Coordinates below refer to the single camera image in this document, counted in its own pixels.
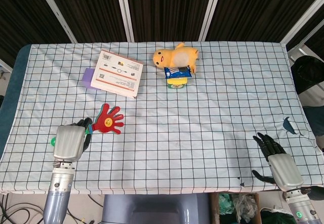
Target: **robotic hand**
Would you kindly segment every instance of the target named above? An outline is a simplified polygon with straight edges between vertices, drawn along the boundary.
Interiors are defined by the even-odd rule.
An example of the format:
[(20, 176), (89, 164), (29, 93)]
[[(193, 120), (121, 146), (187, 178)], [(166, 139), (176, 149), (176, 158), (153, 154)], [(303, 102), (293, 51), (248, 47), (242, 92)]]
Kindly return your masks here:
[(285, 193), (286, 201), (296, 220), (300, 224), (322, 224), (307, 194), (302, 194), (300, 187), (303, 178), (292, 156), (287, 154), (280, 144), (269, 135), (258, 133), (253, 136), (267, 160), (273, 177), (265, 177), (253, 170), (257, 179), (277, 186)]
[(77, 124), (59, 126), (54, 146), (54, 169), (44, 208), (45, 224), (62, 224), (67, 211), (75, 169), (73, 162), (88, 148), (91, 134), (85, 131), (92, 124), (90, 118)]

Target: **purple block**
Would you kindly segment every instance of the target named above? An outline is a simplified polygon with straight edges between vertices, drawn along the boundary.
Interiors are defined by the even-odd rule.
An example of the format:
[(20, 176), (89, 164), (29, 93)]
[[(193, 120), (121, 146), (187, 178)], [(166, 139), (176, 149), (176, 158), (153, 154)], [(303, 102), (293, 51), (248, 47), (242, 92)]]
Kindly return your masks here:
[(97, 90), (97, 88), (91, 87), (91, 80), (94, 72), (95, 72), (94, 68), (86, 68), (86, 71), (82, 77), (82, 84), (84, 87)]

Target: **black grid line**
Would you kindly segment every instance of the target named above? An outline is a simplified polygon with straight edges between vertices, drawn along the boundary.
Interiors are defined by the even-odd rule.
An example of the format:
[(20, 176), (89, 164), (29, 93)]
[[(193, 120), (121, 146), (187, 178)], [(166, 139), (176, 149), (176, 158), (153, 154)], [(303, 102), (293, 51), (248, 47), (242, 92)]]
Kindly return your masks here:
[[(277, 43), (190, 42), (196, 74), (182, 89), (167, 87), (152, 56), (175, 42), (32, 45), (12, 132), (0, 163), (2, 191), (45, 193), (49, 141), (61, 124), (93, 120), (101, 105), (125, 115), (121, 135), (95, 132), (76, 163), (74, 193), (172, 194), (262, 191), (252, 178), (271, 175), (253, 141), (267, 133), (290, 153), (305, 185), (323, 184), (324, 159), (305, 120), (287, 52)], [(144, 63), (136, 99), (86, 89), (82, 76), (101, 49)], [(300, 134), (282, 124), (290, 117)]]

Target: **white checkered cloth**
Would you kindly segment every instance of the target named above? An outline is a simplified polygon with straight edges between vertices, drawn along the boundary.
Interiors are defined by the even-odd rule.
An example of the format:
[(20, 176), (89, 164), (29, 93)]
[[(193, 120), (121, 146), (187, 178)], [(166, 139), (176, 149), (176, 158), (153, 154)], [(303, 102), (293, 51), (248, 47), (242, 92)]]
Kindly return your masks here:
[[(122, 134), (93, 134), (76, 164), (73, 193), (178, 194), (276, 188), (253, 135), (267, 133), (291, 154), (305, 185), (323, 184), (324, 158), (295, 92), (285, 47), (261, 42), (188, 42), (197, 72), (169, 89), (152, 56), (178, 43), (33, 45), (11, 134), (0, 163), (3, 192), (45, 193), (50, 140), (59, 125), (121, 107)], [(101, 49), (143, 62), (137, 99), (87, 89), (82, 76)], [(298, 134), (283, 128), (286, 117)]]

